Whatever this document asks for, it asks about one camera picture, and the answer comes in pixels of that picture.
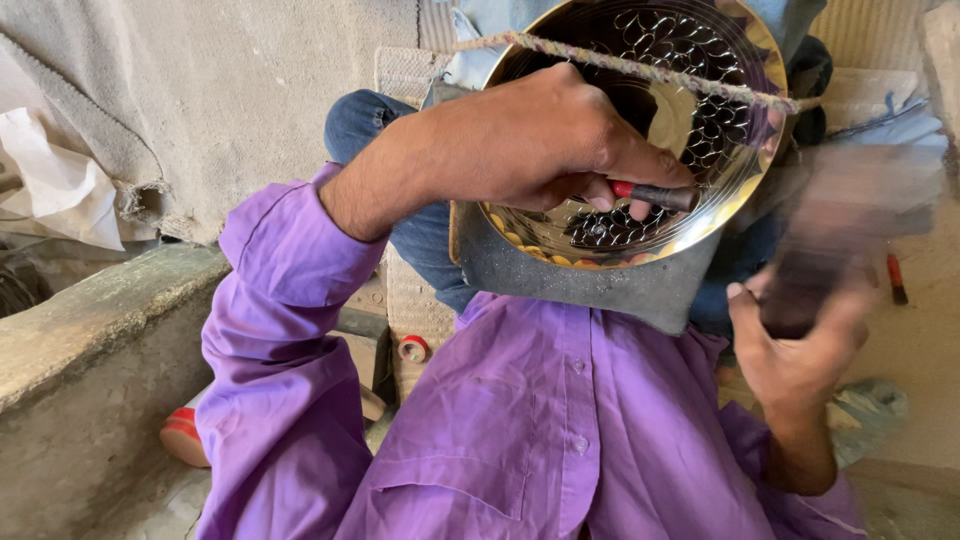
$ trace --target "concrete ledge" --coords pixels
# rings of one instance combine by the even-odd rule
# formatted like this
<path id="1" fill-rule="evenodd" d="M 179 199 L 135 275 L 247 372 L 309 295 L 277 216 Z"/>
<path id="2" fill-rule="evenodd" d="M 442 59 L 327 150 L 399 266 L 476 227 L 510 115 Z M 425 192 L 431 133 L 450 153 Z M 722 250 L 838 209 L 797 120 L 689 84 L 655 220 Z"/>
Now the concrete ledge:
<path id="1" fill-rule="evenodd" d="M 0 320 L 0 538 L 79 538 L 166 454 L 212 379 L 200 331 L 223 255 L 161 246 Z"/>
<path id="2" fill-rule="evenodd" d="M 219 251 L 168 244 L 0 319 L 0 414 L 80 376 L 229 270 Z"/>

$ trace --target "purple shirt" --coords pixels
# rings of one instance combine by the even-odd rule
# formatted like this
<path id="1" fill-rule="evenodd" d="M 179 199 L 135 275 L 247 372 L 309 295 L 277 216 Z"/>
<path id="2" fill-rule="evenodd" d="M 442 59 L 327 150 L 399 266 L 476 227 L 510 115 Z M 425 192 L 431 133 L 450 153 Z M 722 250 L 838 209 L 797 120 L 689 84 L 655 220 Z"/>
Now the purple shirt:
<path id="1" fill-rule="evenodd" d="M 865 537 L 843 479 L 763 485 L 769 432 L 717 407 L 721 340 L 589 307 L 477 294 L 371 457 L 347 344 L 325 335 L 386 239 L 327 217 L 339 170 L 266 187 L 220 237 L 197 538 Z"/>

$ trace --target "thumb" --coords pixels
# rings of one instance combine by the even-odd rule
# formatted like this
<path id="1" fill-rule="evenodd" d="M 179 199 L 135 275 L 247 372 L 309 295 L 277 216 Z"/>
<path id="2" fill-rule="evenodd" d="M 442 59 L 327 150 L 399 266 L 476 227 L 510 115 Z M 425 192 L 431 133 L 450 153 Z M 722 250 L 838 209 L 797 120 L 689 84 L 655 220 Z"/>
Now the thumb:
<path id="1" fill-rule="evenodd" d="M 754 293 L 741 283 L 727 286 L 727 303 L 730 306 L 730 319 L 733 322 L 733 347 L 738 357 L 741 350 L 763 348 L 768 345 L 770 336 L 760 323 L 760 306 Z"/>
<path id="2" fill-rule="evenodd" d="M 619 134 L 608 148 L 612 162 L 607 170 L 596 171 L 615 180 L 660 187 L 693 185 L 693 174 L 673 155 L 647 142 L 626 120 L 618 122 Z"/>

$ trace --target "twisted rope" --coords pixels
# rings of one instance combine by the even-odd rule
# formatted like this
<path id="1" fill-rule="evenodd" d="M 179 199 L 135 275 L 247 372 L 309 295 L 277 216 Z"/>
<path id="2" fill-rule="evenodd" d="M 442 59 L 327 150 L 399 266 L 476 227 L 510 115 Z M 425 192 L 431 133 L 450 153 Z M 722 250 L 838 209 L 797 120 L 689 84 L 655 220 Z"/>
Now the twisted rope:
<path id="1" fill-rule="evenodd" d="M 457 51 L 467 51 L 470 49 L 493 47 L 495 45 L 517 45 L 524 49 L 530 49 L 551 56 L 581 63 L 589 63 L 629 75 L 636 75 L 647 81 L 657 81 L 668 85 L 681 86 L 688 90 L 703 92 L 711 96 L 720 96 L 737 103 L 762 105 L 771 109 L 781 110 L 787 114 L 798 114 L 804 110 L 813 109 L 817 107 L 820 101 L 818 98 L 790 99 L 758 92 L 746 86 L 734 86 L 717 81 L 708 81 L 702 77 L 670 71 L 669 69 L 640 63 L 638 61 L 629 61 L 513 30 L 501 34 L 494 34 L 493 36 L 459 41 L 454 44 L 453 48 Z"/>

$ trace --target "tape roll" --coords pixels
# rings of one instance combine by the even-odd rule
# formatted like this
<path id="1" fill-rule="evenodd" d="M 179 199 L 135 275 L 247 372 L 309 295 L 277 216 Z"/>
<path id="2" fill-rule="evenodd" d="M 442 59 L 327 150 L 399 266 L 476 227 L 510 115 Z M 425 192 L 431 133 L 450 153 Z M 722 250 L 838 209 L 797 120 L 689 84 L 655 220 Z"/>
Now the tape roll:
<path id="1" fill-rule="evenodd" d="M 396 351 L 404 361 L 419 364 L 426 360 L 426 354 L 430 348 L 426 346 L 426 341 L 418 335 L 408 335 L 400 341 Z"/>

